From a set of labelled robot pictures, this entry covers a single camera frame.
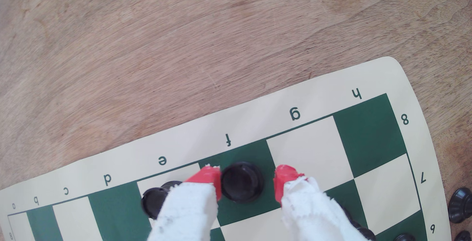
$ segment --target cream square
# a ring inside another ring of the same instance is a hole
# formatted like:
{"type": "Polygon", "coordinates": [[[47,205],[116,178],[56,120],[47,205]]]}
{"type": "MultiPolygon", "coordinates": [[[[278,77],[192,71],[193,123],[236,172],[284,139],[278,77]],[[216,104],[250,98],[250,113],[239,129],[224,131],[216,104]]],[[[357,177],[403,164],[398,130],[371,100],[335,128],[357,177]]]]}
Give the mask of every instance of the cream square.
{"type": "Polygon", "coordinates": [[[290,240],[281,208],[221,226],[225,241],[290,240]]]}
{"type": "Polygon", "coordinates": [[[323,191],[354,178],[333,116],[267,139],[267,144],[275,166],[293,166],[314,177],[323,191]]]}
{"type": "Polygon", "coordinates": [[[378,234],[420,210],[406,154],[354,179],[368,228],[378,234]]]}
{"type": "Polygon", "coordinates": [[[64,241],[102,241],[88,197],[52,206],[64,241]]]}
{"type": "MultiPolygon", "coordinates": [[[[34,236],[32,234],[31,226],[29,224],[28,215],[26,212],[10,215],[8,216],[8,220],[10,221],[11,231],[13,232],[15,240],[34,241],[34,236]]],[[[7,237],[7,240],[9,240],[9,234],[6,233],[6,229],[4,231],[5,237],[7,237]]]]}

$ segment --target chessboard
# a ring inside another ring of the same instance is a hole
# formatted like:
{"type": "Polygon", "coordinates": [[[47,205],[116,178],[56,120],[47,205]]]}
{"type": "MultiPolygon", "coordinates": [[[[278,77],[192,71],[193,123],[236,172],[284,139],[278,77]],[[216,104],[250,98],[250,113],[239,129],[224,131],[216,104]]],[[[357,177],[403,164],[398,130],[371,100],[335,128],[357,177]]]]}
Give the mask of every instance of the chessboard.
{"type": "Polygon", "coordinates": [[[135,140],[0,191],[0,225],[15,241],[144,241],[150,188],[203,166],[239,161],[263,175],[260,196],[218,202],[211,241],[287,241],[275,167],[314,177],[379,241],[410,233],[451,240],[428,126],[401,65],[383,57],[322,75],[135,140]]]}

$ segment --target chess mat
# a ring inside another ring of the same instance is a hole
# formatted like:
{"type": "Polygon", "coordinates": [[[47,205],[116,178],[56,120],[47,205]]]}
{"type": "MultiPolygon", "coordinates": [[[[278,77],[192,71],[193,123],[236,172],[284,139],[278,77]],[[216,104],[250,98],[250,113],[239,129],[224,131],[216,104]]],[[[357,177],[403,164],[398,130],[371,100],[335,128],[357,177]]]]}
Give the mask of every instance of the chess mat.
{"type": "MultiPolygon", "coordinates": [[[[242,204],[223,196],[211,227],[212,241],[289,240],[280,204],[274,199],[272,179],[280,164],[314,177],[327,196],[348,210],[353,220],[369,228],[379,241],[392,241],[405,232],[418,241],[444,240],[444,236],[450,239],[441,192],[423,189],[422,194],[423,186],[434,184],[437,188],[437,162],[426,167],[412,165],[412,160],[427,159],[425,152],[418,152],[425,141],[416,147],[405,144],[421,140],[412,134],[414,130],[405,131],[418,121],[417,113],[396,113],[390,95],[396,96],[391,91],[369,96],[362,89],[352,89],[349,98],[357,100],[355,104],[304,122],[299,121],[305,116],[304,106],[289,105],[285,115],[292,121],[289,128],[266,131],[270,135],[244,144],[237,144],[229,131],[226,150],[202,154],[206,157],[193,161],[181,155],[181,165],[162,172],[118,185],[112,184],[116,175],[106,173],[101,178],[105,189],[46,205],[35,196],[37,208],[7,215],[8,227],[2,225],[6,240],[146,240],[153,224],[141,209],[146,190],[168,181],[183,181],[207,164],[223,170],[239,161],[259,167],[264,177],[262,194],[242,204]]],[[[238,126],[241,131],[245,130],[244,122],[238,126]]],[[[257,131],[251,129],[254,126],[247,127],[249,132],[257,131]]],[[[158,160],[158,165],[165,166],[171,157],[158,160]]]]}

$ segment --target green square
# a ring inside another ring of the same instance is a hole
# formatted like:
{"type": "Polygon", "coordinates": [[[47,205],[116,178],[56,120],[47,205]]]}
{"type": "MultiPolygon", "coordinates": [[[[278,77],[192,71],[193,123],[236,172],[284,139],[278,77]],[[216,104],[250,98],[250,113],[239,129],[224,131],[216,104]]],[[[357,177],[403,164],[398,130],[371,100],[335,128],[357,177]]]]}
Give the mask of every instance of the green square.
{"type": "Polygon", "coordinates": [[[103,241],[142,241],[150,233],[138,184],[131,182],[88,196],[103,241]]]}
{"type": "Polygon", "coordinates": [[[268,211],[280,208],[274,195],[274,171],[275,164],[270,154],[267,142],[260,140],[230,151],[210,156],[200,160],[200,167],[210,164],[220,166],[223,171],[227,166],[240,161],[250,162],[259,167],[264,177],[264,187],[261,195],[249,203],[236,203],[226,197],[218,202],[218,221],[220,226],[225,226],[240,220],[244,220],[268,211]]]}
{"type": "Polygon", "coordinates": [[[27,211],[34,240],[62,241],[59,226],[52,206],[27,211]]]}
{"type": "Polygon", "coordinates": [[[416,241],[427,241],[423,211],[419,210],[407,219],[377,234],[377,241],[392,241],[402,233],[410,233],[416,241]]]}
{"type": "Polygon", "coordinates": [[[351,214],[354,221],[368,228],[364,210],[362,208],[361,198],[357,192],[354,179],[325,192],[327,196],[334,198],[339,205],[344,207],[351,214]]]}
{"type": "Polygon", "coordinates": [[[210,241],[225,241],[225,238],[223,236],[223,232],[221,232],[220,227],[212,229],[209,232],[209,240],[210,241]]]}
{"type": "Polygon", "coordinates": [[[343,109],[333,116],[354,177],[406,153],[386,94],[343,109]]]}

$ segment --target black pawn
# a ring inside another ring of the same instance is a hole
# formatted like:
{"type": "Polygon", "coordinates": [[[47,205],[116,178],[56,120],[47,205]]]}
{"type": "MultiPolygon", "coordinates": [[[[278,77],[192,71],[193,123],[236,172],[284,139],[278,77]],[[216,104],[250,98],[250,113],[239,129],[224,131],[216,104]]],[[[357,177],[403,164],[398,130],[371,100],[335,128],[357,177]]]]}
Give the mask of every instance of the black pawn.
{"type": "Polygon", "coordinates": [[[454,241],[471,241],[471,233],[469,233],[469,231],[462,231],[457,234],[454,241]]]}
{"type": "Polygon", "coordinates": [[[141,207],[145,214],[154,220],[157,219],[157,215],[161,211],[162,204],[167,197],[167,194],[170,190],[170,187],[174,185],[179,185],[180,181],[169,181],[162,185],[160,188],[151,188],[146,190],[141,199],[141,207]]]}
{"type": "Polygon", "coordinates": [[[461,223],[472,215],[472,194],[468,188],[460,188],[454,192],[447,208],[449,220],[461,223]]]}
{"type": "Polygon", "coordinates": [[[365,227],[356,227],[357,231],[361,232],[361,234],[367,239],[367,240],[371,240],[371,241],[377,241],[377,239],[375,238],[375,235],[374,233],[365,228],[365,227]]]}
{"type": "Polygon", "coordinates": [[[394,241],[415,241],[415,238],[409,233],[402,233],[394,241]]]}
{"type": "Polygon", "coordinates": [[[347,219],[349,219],[349,221],[351,222],[351,225],[353,225],[354,228],[357,229],[357,231],[359,231],[367,240],[377,241],[374,233],[371,230],[367,229],[366,227],[363,227],[360,223],[353,220],[351,213],[346,208],[344,208],[343,206],[341,206],[341,208],[343,208],[343,211],[346,214],[347,219]]]}
{"type": "Polygon", "coordinates": [[[259,168],[248,162],[237,162],[221,173],[221,193],[237,202],[251,202],[262,193],[264,178],[259,168]]]}

